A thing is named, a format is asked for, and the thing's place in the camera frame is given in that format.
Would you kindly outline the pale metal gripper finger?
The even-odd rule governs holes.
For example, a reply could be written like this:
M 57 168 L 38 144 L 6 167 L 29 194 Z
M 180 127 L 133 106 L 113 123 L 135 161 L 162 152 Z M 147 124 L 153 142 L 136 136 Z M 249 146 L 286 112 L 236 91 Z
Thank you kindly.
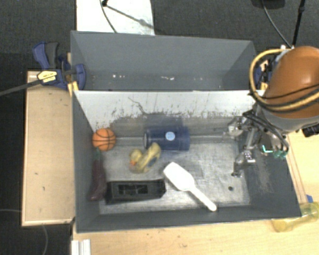
M 242 135 L 244 130 L 242 129 L 242 118 L 234 118 L 228 123 L 227 134 L 231 138 L 235 139 L 236 137 Z
M 256 159 L 253 156 L 253 152 L 251 150 L 243 150 L 239 155 L 235 158 L 233 163 L 233 172 L 231 175 L 233 177 L 241 177 L 241 172 L 248 166 L 256 163 Z

